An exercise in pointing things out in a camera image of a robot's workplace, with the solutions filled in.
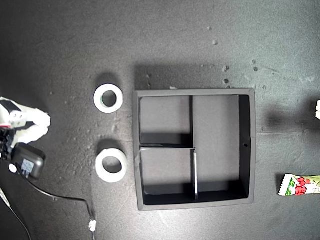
white cable end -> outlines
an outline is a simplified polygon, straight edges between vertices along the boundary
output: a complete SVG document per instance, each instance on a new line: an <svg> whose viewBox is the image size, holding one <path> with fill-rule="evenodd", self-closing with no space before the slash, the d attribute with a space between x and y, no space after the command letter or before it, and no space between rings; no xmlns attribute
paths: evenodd
<svg viewBox="0 0 320 240"><path fill-rule="evenodd" d="M91 220L89 222L89 229L91 232L95 232L96 231L96 226L97 226L97 221L96 220Z"/></svg>

dark gray surface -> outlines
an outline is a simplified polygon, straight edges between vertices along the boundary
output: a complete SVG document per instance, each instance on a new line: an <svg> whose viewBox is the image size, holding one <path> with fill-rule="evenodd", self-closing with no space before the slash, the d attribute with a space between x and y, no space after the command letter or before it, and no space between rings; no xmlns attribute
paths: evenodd
<svg viewBox="0 0 320 240"><path fill-rule="evenodd" d="M0 92L52 117L48 135L34 144L48 155L38 185L91 199L97 240L320 239L320 196L277 195L284 173L320 174L319 13L318 0L1 1ZM123 91L117 113L94 106L104 82ZM138 211L132 92L170 86L255 88L253 204ZM128 157L115 184L93 169L104 145ZM1 185L35 240L90 238L81 204L53 202L3 166ZM0 213L1 237L26 239L2 202Z"/></svg>
<svg viewBox="0 0 320 240"><path fill-rule="evenodd" d="M239 96L194 96L193 126L199 192L228 189L239 180Z"/></svg>

tape roll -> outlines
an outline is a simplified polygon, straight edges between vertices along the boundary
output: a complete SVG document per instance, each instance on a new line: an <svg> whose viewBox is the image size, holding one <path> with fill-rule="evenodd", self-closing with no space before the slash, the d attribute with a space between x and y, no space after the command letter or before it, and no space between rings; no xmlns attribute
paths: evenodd
<svg viewBox="0 0 320 240"><path fill-rule="evenodd" d="M108 91L114 92L116 96L116 101L113 106L107 106L103 102L103 96ZM124 95L120 88L118 88L116 85L108 83L101 85L95 90L93 101L96 108L99 109L101 112L105 114L111 114L121 108L122 104L124 103Z"/></svg>
<svg viewBox="0 0 320 240"><path fill-rule="evenodd" d="M121 163L121 170L116 173L108 172L103 166L103 160L107 157L114 157ZM95 171L99 178L107 183L116 183L124 178L127 172L127 157L126 155L116 148L104 149L95 159Z"/></svg>

candy wrapper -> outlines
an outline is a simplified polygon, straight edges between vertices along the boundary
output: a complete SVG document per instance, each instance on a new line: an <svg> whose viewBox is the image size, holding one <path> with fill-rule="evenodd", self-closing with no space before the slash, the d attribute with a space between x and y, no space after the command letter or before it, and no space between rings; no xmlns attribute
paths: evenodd
<svg viewBox="0 0 320 240"><path fill-rule="evenodd" d="M280 196L320 194L320 176L286 174L280 187Z"/></svg>

white dust speck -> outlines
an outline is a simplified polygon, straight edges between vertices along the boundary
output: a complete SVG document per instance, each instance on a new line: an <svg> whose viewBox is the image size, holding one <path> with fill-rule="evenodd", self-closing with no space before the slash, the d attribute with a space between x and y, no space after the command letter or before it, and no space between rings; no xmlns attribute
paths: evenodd
<svg viewBox="0 0 320 240"><path fill-rule="evenodd" d="M222 71L224 71L225 73L229 70L229 66L224 65L222 68Z"/></svg>

